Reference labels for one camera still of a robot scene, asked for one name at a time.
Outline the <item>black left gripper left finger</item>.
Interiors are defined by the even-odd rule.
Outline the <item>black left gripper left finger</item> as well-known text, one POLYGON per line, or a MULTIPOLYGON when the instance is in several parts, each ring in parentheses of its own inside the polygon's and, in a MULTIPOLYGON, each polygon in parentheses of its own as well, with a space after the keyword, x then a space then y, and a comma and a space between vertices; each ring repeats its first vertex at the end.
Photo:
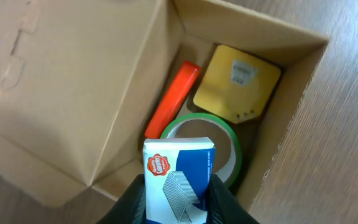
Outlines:
POLYGON ((97 224, 146 224, 145 207, 144 174, 139 174, 97 224))

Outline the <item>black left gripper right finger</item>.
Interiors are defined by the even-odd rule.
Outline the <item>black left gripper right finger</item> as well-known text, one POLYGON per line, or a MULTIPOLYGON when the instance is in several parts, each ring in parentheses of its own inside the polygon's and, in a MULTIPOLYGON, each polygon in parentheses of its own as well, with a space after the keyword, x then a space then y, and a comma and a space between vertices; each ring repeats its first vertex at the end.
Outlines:
POLYGON ((208 186, 208 224, 259 224, 239 204, 221 179, 212 174, 208 186))

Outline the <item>brown cardboard box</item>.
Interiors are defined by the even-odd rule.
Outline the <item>brown cardboard box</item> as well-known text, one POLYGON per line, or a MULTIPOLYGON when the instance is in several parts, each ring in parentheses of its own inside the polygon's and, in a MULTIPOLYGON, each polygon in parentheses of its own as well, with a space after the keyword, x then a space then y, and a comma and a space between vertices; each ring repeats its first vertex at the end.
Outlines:
POLYGON ((119 197, 172 65, 216 44, 284 68, 237 197, 250 207, 328 38, 225 1, 0 1, 0 176, 46 206, 119 197))

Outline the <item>small blue white card box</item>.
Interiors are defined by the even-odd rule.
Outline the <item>small blue white card box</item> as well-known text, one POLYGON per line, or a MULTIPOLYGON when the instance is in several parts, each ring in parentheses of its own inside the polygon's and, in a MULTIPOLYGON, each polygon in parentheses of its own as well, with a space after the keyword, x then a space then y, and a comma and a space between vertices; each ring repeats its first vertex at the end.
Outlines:
POLYGON ((215 147, 210 138, 146 139, 143 146, 147 223, 206 223, 206 193, 215 147))

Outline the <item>yellow sticky note pad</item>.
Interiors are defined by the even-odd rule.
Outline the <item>yellow sticky note pad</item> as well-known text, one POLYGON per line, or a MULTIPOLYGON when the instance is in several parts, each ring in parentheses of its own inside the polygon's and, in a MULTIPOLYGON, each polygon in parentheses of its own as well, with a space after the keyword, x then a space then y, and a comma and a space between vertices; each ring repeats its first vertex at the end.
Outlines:
POLYGON ((262 114, 280 76, 278 66, 235 48, 218 45, 193 102, 239 124, 262 114))

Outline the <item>orange highlighter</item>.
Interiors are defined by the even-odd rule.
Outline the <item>orange highlighter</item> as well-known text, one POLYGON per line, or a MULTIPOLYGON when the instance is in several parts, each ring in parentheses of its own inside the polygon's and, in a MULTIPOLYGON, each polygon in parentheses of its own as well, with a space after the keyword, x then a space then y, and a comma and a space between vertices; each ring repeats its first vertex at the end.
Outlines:
POLYGON ((162 135, 189 94, 200 71, 198 65, 183 62, 145 130, 146 138, 157 139, 162 135))

